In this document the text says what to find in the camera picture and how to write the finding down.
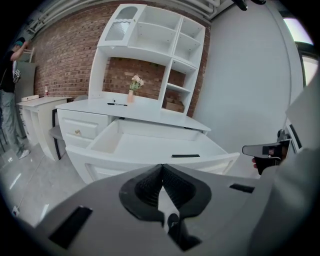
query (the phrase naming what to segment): tile floor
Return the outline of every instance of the tile floor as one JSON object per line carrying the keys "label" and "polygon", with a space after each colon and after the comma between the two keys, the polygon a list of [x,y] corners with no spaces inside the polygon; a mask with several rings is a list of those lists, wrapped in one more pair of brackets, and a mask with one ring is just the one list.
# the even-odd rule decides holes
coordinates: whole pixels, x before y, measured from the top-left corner
{"label": "tile floor", "polygon": [[[18,217],[35,227],[46,213],[56,205],[82,189],[86,184],[72,165],[68,154],[53,161],[44,155],[39,144],[31,147],[23,141],[31,153],[19,160],[8,145],[6,152],[0,149],[0,185],[10,211],[16,206]],[[162,188],[158,209],[165,215],[165,223],[171,213],[178,210]]]}

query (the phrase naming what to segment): red brick wall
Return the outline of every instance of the red brick wall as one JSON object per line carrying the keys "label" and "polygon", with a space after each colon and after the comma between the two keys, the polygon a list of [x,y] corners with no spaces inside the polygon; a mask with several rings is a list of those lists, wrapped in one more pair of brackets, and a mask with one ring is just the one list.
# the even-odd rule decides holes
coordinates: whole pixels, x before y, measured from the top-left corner
{"label": "red brick wall", "polygon": [[[119,4],[147,4],[171,10],[187,16],[206,26],[203,54],[199,74],[192,96],[188,116],[192,117],[205,74],[210,43],[210,26],[187,12],[172,9],[154,2],[113,1],[90,6],[72,13],[48,27],[32,41],[35,47],[34,93],[44,95],[45,86],[49,96],[72,96],[88,94],[89,78],[99,38]],[[165,67],[154,63],[127,59],[111,58],[104,75],[103,90],[107,92],[129,92],[133,75],[138,74],[144,86],[136,94],[142,97],[157,99]],[[181,85],[184,75],[174,72],[169,82]]]}

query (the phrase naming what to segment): cabinet door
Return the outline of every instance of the cabinet door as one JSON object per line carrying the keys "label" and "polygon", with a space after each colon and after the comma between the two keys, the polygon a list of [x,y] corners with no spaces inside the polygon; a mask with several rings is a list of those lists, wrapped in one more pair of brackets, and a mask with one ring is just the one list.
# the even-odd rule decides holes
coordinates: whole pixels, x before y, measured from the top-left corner
{"label": "cabinet door", "polygon": [[128,46],[129,38],[145,8],[145,4],[120,4],[105,26],[98,47]]}
{"label": "cabinet door", "polygon": [[109,116],[58,109],[58,119],[65,144],[87,147],[109,125]]}

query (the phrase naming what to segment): white wall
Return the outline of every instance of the white wall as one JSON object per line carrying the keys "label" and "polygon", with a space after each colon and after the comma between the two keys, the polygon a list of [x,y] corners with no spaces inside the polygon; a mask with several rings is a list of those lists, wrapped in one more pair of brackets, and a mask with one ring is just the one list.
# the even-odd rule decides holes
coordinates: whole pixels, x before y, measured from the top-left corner
{"label": "white wall", "polygon": [[[211,25],[205,78],[193,118],[228,153],[273,143],[285,121],[292,84],[302,86],[299,54],[280,14],[270,4],[233,5]],[[256,177],[241,154],[229,175]]]}

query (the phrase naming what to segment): person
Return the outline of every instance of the person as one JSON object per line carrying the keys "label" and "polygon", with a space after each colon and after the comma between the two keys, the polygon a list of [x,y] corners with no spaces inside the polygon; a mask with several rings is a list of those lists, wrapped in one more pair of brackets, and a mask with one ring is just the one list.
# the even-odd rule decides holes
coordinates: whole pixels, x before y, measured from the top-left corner
{"label": "person", "polygon": [[0,68],[0,108],[2,112],[2,128],[9,144],[19,159],[29,155],[30,151],[18,140],[16,127],[18,125],[15,102],[15,83],[19,80],[20,72],[16,70],[16,61],[21,57],[29,42],[20,37],[12,50],[6,53]]}

